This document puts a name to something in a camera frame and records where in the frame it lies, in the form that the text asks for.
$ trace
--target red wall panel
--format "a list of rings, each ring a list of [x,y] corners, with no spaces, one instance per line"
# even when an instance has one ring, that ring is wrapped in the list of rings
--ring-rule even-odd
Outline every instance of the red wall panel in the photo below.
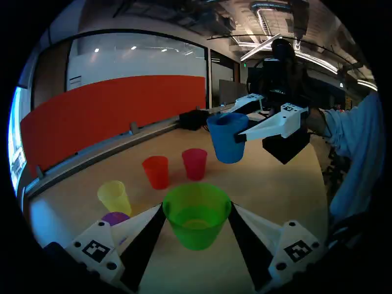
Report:
[[[89,84],[53,97],[21,121],[27,166],[45,171],[76,152],[126,131],[205,108],[205,78],[133,76]]]

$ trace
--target yellow cup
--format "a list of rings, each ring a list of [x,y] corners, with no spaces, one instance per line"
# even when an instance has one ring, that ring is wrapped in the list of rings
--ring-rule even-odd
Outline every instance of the yellow cup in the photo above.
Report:
[[[129,204],[125,186],[120,181],[109,181],[98,189],[98,199],[110,212],[122,212],[130,216],[132,209]]]

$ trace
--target window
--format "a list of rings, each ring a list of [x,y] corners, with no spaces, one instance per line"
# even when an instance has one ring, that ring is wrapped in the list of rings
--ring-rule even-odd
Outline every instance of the window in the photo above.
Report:
[[[26,89],[17,87],[12,101],[11,113],[8,126],[8,159],[11,171],[11,180],[16,191],[18,179],[22,173],[22,167],[26,162],[22,148],[20,131],[20,101],[21,95],[26,94]]]
[[[73,41],[67,90],[139,75],[192,75],[207,79],[204,48],[161,36],[107,33]]]

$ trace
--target desk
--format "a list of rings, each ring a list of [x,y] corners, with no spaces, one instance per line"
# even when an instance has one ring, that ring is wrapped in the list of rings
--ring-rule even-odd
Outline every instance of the desk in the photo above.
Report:
[[[37,241],[42,246],[51,241],[66,246],[106,214],[97,189],[107,180],[125,184],[133,215],[159,204],[168,189],[190,182],[181,152],[193,147],[208,152],[202,182],[220,187],[233,202],[274,223],[298,220],[321,241],[325,240],[327,200],[320,166],[310,144],[282,165],[262,148],[261,140],[250,141],[245,145],[243,159],[227,165],[216,159],[207,131],[176,129],[100,161],[34,198],[30,215]],[[142,162],[151,155],[169,159],[171,184],[166,190],[152,189],[144,174]],[[168,262],[173,255],[182,260],[176,266]],[[214,260],[213,264],[208,265],[208,260]],[[188,265],[189,269],[189,264],[191,272],[183,268]],[[206,271],[211,273],[209,280]],[[140,289],[141,293],[178,293],[179,287],[182,293],[251,293],[252,282],[228,222],[215,243],[202,254],[179,245],[165,222]]]

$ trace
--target red cup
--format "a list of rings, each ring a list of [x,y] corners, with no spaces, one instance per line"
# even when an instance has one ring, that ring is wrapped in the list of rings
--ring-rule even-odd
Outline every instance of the red cup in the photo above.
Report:
[[[169,185],[168,159],[165,156],[151,156],[143,163],[144,171],[154,189],[161,190]]]
[[[187,171],[187,177],[193,181],[200,181],[205,174],[207,151],[203,149],[188,149],[182,152],[182,159]]]

